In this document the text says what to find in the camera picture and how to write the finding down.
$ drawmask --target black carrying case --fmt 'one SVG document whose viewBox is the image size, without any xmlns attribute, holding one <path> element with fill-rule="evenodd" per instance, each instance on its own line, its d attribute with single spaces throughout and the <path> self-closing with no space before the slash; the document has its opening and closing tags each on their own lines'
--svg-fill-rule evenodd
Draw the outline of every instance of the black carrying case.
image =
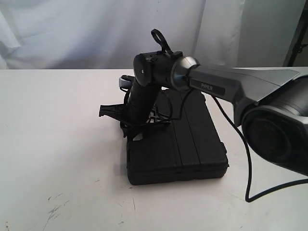
<svg viewBox="0 0 308 231">
<path fill-rule="evenodd" d="M 179 117 L 185 94 L 173 90 L 165 93 L 171 100 L 173 117 Z M 163 94 L 156 105 L 159 112 L 169 113 Z M 128 179 L 133 185 L 221 178 L 229 166 L 227 151 L 200 91 L 187 98 L 181 120 L 172 121 L 168 127 L 146 127 L 142 136 L 142 140 L 127 142 Z"/>
</svg>

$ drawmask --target black plastic case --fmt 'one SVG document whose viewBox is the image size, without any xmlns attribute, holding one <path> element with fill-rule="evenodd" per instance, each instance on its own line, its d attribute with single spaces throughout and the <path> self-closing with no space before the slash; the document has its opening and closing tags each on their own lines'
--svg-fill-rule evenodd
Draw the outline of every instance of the black plastic case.
<svg viewBox="0 0 308 231">
<path fill-rule="evenodd" d="M 179 117 L 185 94 L 165 90 L 173 105 L 173 117 Z M 163 94 L 158 96 L 159 112 L 168 114 Z M 168 127 L 148 127 L 143 139 L 128 141 L 127 170 L 133 185 L 178 180 L 221 178 L 228 159 L 205 104 L 204 95 L 193 91 L 187 98 L 181 120 Z"/>
</svg>

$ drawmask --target white table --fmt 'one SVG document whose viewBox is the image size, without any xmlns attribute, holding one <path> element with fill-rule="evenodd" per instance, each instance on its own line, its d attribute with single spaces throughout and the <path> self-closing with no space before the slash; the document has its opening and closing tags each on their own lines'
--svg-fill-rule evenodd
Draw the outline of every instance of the white table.
<svg viewBox="0 0 308 231">
<path fill-rule="evenodd" d="M 122 74 L 133 72 L 0 71 L 0 231 L 307 230 L 307 185 L 244 201 L 244 146 L 210 97 L 226 175 L 131 186 L 119 124 L 98 117 L 123 101 Z M 252 194 L 302 178 L 253 154 Z"/>
</svg>

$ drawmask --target white backdrop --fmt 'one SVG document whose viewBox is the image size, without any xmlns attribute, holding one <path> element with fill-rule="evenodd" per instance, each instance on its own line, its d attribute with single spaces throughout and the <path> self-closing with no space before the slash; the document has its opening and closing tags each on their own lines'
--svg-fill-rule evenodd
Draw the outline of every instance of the white backdrop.
<svg viewBox="0 0 308 231">
<path fill-rule="evenodd" d="M 304 3 L 0 0 L 0 69 L 132 68 L 153 28 L 203 64 L 280 66 Z"/>
</svg>

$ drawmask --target robotic arm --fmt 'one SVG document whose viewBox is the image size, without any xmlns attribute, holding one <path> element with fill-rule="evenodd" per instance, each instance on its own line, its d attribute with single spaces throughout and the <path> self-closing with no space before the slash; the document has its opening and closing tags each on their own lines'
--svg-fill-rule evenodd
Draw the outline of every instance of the robotic arm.
<svg viewBox="0 0 308 231">
<path fill-rule="evenodd" d="M 162 50 L 134 59 L 135 78 L 122 114 L 131 124 L 147 120 L 161 87 L 198 89 L 232 103 L 234 124 L 242 125 L 258 155 L 308 176 L 308 76 L 285 69 L 206 68 L 172 52 L 158 30 L 151 33 Z"/>
</svg>

